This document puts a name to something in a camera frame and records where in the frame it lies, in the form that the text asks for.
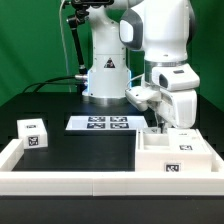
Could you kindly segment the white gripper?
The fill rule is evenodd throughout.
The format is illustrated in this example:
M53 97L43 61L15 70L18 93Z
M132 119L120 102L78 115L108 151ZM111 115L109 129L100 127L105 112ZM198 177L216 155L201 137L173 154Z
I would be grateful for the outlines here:
M199 76L188 63L149 63L145 65L147 104L157 115L175 128L193 126L197 111ZM158 124L160 133L165 123Z

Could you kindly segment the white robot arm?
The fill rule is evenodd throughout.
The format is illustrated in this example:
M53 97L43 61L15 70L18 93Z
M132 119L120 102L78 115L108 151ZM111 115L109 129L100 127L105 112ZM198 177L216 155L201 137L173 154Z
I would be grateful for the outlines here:
M101 105L130 102L152 109L165 124L188 129L196 119L200 79L187 63L194 25L190 0L115 0L119 22L102 7L90 9L93 64L85 100Z

